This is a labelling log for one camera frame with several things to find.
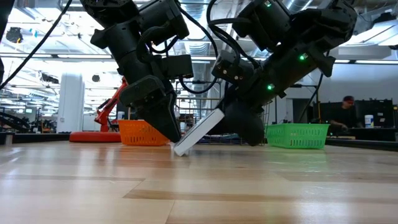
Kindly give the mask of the orange plastic basket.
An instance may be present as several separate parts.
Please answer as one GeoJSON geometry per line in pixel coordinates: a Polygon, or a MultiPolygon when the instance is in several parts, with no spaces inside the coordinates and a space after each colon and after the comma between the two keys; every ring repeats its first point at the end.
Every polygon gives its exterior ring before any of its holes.
{"type": "Polygon", "coordinates": [[[129,146],[163,146],[170,142],[158,130],[144,120],[118,121],[121,142],[129,146]]]}

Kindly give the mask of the red desk lamp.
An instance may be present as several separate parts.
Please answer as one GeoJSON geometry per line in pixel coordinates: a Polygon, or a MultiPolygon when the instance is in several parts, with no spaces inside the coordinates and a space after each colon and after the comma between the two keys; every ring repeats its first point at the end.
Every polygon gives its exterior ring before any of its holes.
{"type": "Polygon", "coordinates": [[[112,122],[109,120],[109,115],[117,105],[120,93],[125,87],[127,87],[127,81],[125,78],[122,78],[121,86],[116,90],[114,95],[97,107],[97,115],[94,121],[100,125],[100,131],[72,132],[69,135],[69,141],[87,143],[121,142],[121,135],[118,132],[109,131],[112,125],[112,122]]]}

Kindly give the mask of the silver ventilation duct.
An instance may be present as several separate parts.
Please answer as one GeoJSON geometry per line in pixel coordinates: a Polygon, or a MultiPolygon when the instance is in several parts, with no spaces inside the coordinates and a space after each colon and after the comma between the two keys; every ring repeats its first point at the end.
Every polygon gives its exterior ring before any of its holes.
{"type": "MultiPolygon", "coordinates": [[[[195,43],[185,43],[185,48],[187,52],[194,56],[203,56],[208,53],[208,44],[195,44],[195,43]]],[[[193,79],[205,81],[206,80],[206,64],[205,63],[198,63],[192,62],[193,67],[193,79]]]]}

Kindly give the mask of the white box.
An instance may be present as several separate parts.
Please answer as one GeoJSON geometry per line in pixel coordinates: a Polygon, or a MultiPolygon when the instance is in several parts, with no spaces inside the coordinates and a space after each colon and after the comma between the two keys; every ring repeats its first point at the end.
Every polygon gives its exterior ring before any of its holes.
{"type": "Polygon", "coordinates": [[[172,150],[176,155],[183,156],[186,154],[208,131],[214,128],[222,119],[224,113],[220,109],[215,109],[204,118],[199,120],[190,128],[186,134],[182,136],[179,142],[172,146],[172,150]]]}

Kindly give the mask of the white pillar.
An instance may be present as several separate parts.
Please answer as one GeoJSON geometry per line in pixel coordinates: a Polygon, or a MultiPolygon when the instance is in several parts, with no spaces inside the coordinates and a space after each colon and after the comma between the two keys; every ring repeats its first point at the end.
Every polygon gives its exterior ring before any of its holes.
{"type": "Polygon", "coordinates": [[[57,132],[75,132],[83,128],[85,82],[81,73],[63,73],[60,82],[57,132]]]}

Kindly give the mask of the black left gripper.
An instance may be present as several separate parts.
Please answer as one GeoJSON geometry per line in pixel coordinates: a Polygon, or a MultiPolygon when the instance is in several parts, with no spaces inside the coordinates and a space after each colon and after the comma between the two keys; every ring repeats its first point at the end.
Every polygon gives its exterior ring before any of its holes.
{"type": "Polygon", "coordinates": [[[148,75],[125,87],[119,100],[124,106],[138,109],[139,117],[167,139],[178,142],[182,135],[174,112],[176,97],[168,80],[148,75]]]}

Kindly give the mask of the black desk monitors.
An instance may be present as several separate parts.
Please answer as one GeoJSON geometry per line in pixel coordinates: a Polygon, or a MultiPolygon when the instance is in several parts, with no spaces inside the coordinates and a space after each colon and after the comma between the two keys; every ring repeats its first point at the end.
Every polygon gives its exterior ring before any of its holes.
{"type": "Polygon", "coordinates": [[[394,115],[392,100],[356,100],[356,115],[365,125],[365,116],[373,116],[375,128],[393,128],[394,115]]]}

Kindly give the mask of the green plastic basket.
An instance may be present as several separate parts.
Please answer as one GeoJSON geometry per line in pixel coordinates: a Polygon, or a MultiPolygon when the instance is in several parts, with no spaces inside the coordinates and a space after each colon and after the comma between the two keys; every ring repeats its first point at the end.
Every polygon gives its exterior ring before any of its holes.
{"type": "Polygon", "coordinates": [[[328,124],[272,124],[265,128],[267,143],[286,149],[322,149],[328,124]]]}

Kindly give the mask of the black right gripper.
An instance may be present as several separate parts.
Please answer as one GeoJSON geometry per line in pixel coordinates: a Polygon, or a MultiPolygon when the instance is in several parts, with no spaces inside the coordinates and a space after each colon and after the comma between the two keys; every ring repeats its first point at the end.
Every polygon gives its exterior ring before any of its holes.
{"type": "Polygon", "coordinates": [[[210,131],[208,135],[235,133],[250,146],[259,145],[264,139],[264,125],[260,117],[250,109],[259,109],[273,98],[283,98],[289,88],[289,79],[280,76],[239,78],[228,89],[228,103],[222,109],[224,118],[210,131]]]}

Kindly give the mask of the person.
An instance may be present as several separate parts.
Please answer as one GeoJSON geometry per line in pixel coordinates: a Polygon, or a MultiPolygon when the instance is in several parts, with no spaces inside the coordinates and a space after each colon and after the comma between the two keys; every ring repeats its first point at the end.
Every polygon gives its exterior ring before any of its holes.
{"type": "Polygon", "coordinates": [[[332,113],[330,124],[339,127],[343,131],[347,131],[350,128],[363,128],[363,124],[356,115],[353,96],[345,96],[343,98],[340,108],[332,113]]]}

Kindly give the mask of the black aluminium table frame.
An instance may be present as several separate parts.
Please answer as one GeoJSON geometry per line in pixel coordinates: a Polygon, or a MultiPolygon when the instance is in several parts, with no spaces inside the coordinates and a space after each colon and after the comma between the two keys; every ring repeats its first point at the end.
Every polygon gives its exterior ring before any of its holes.
{"type": "MultiPolygon", "coordinates": [[[[52,142],[68,141],[69,134],[22,134],[22,133],[0,133],[0,146],[5,144],[32,143],[32,142],[52,142]]],[[[227,140],[226,137],[204,137],[199,141],[200,144],[237,144],[238,139],[227,140]]],[[[398,152],[398,142],[389,141],[365,141],[349,139],[327,139],[326,145],[352,147],[360,149],[373,149],[380,151],[398,152]]]]}

